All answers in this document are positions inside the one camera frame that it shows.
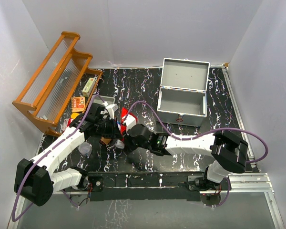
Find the red first aid pouch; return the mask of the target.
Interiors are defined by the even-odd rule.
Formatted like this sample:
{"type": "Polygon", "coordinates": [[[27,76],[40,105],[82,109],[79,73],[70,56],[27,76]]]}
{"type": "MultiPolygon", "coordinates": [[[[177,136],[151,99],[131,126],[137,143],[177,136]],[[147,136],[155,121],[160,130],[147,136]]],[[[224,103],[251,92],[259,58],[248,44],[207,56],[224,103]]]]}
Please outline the red first aid pouch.
{"type": "Polygon", "coordinates": [[[138,118],[134,116],[132,113],[128,114],[128,110],[126,108],[122,108],[121,112],[121,124],[120,124],[120,132],[122,136],[128,134],[128,132],[138,123],[138,118]]]}

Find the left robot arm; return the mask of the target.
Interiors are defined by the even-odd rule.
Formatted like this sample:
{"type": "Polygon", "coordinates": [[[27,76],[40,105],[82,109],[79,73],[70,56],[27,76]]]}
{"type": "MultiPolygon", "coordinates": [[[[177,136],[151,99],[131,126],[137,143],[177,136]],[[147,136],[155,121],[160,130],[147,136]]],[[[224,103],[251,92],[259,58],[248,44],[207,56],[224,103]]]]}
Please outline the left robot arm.
{"type": "Polygon", "coordinates": [[[44,205],[52,194],[76,187],[85,190],[89,179],[80,168],[55,170],[60,163],[89,137],[122,139],[115,112],[117,104],[107,106],[93,103],[88,114],[77,116],[54,143],[31,160],[23,159],[17,165],[14,192],[37,206],[44,205]]]}

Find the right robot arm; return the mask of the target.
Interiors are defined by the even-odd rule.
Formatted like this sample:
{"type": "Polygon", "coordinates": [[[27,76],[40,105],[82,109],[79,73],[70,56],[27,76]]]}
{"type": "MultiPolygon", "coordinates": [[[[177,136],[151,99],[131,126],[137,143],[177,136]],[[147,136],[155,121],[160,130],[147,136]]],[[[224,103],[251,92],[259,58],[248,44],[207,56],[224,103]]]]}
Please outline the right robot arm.
{"type": "Polygon", "coordinates": [[[157,156],[197,154],[212,156],[203,176],[188,181],[192,190],[215,190],[229,174],[245,172],[248,143],[229,130],[216,131],[201,137],[154,133],[146,126],[136,124],[123,134],[125,145],[130,150],[144,148],[157,156]]]}

